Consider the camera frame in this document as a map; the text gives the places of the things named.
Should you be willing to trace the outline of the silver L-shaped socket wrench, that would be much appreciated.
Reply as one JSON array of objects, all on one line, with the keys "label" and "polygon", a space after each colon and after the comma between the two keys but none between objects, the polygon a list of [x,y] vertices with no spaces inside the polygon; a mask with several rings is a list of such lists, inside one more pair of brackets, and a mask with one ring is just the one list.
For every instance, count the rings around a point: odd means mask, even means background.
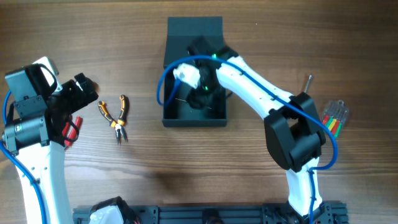
[{"label": "silver L-shaped socket wrench", "polygon": [[304,88],[304,93],[308,93],[308,89],[309,89],[309,86],[310,86],[310,83],[311,83],[311,81],[312,81],[312,78],[313,78],[313,75],[312,74],[310,74],[309,76],[308,76],[308,80],[307,80],[307,82],[306,82],[306,84],[305,84],[305,88]]}]

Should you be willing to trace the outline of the clear case coloured screwdrivers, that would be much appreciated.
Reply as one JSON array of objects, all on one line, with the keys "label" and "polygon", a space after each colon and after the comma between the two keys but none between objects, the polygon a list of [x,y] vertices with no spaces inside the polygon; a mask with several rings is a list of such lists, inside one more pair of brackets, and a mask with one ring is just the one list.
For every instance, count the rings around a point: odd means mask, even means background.
[{"label": "clear case coloured screwdrivers", "polygon": [[343,100],[330,101],[323,111],[322,124],[337,138],[349,116],[349,108]]}]

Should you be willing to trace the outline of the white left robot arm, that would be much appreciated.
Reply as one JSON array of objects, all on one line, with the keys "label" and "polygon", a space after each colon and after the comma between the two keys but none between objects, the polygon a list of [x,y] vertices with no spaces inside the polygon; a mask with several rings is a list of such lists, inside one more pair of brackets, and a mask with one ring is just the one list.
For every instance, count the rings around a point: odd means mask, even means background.
[{"label": "white left robot arm", "polygon": [[49,68],[34,63],[6,74],[14,102],[3,114],[1,150],[17,167],[28,223],[72,223],[65,182],[62,131],[70,116],[98,99],[95,84],[84,74],[59,84]]}]

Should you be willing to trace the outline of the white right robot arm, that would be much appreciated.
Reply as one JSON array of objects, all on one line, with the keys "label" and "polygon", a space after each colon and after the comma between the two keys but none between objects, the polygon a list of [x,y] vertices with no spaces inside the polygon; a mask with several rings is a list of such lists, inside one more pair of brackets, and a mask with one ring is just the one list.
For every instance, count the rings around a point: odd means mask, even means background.
[{"label": "white right robot arm", "polygon": [[267,150],[285,170],[288,203],[297,215],[313,216],[322,204],[317,167],[326,141],[326,128],[306,93],[293,95],[256,73],[227,45],[216,48],[206,37],[188,45],[195,69],[188,73],[194,93],[192,105],[201,106],[219,88],[238,95],[263,120]]}]

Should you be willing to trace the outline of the black open box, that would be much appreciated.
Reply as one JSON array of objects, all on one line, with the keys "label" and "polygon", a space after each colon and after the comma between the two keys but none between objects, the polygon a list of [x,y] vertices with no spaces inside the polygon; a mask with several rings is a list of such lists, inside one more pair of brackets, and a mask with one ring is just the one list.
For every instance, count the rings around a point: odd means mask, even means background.
[{"label": "black open box", "polygon": [[[184,57],[194,55],[213,55],[225,46],[223,38],[223,19],[221,17],[169,17],[167,23],[167,41],[164,55],[164,68]],[[189,65],[198,69],[200,62],[190,60]],[[205,60],[203,65],[215,63]],[[194,109],[188,103],[190,90],[186,83],[175,84],[173,70],[159,81],[164,89],[162,123],[166,128],[223,127],[227,124],[226,94],[225,102],[219,108]]]}]

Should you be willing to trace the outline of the red handled cutters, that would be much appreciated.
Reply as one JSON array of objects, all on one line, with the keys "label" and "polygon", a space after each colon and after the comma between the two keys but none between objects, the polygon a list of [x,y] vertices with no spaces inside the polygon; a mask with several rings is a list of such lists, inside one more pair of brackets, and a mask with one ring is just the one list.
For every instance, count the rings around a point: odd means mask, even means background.
[{"label": "red handled cutters", "polygon": [[74,122],[72,121],[72,118],[73,118],[72,115],[68,117],[65,127],[62,131],[62,135],[64,137],[65,149],[67,149],[73,144],[71,141],[69,141],[69,139],[72,140],[78,139],[80,127],[83,122],[83,118],[80,116],[77,116]]}]

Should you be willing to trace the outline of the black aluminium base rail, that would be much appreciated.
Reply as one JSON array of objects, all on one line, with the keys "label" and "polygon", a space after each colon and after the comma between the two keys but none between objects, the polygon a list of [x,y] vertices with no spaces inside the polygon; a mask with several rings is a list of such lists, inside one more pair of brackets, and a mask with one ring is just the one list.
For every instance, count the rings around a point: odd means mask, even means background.
[{"label": "black aluminium base rail", "polygon": [[[308,223],[308,217],[300,219],[288,203],[266,203],[258,206],[202,206],[202,207],[158,207],[131,206],[139,223],[177,224],[211,223],[219,219],[222,223]],[[89,223],[89,208],[73,209],[74,223]],[[314,223],[348,224],[346,204],[323,202],[314,212]]]}]

